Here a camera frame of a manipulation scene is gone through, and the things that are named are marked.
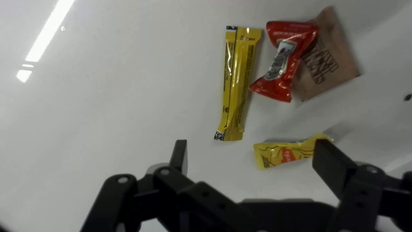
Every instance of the yellow snack bar wrapper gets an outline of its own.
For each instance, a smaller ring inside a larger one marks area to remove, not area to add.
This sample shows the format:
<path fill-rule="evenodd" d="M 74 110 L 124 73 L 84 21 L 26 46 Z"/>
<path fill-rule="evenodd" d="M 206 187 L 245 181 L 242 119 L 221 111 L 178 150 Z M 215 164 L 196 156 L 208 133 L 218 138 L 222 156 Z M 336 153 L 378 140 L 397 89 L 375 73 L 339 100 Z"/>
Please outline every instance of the yellow snack bar wrapper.
<path fill-rule="evenodd" d="M 300 142 L 266 142 L 254 146 L 259 169 L 277 167 L 295 160 L 312 158 L 317 140 L 331 140 L 326 135 L 316 135 Z"/>
<path fill-rule="evenodd" d="M 241 141 L 245 132 L 248 87 L 262 30 L 227 28 L 222 120 L 215 141 Z"/>

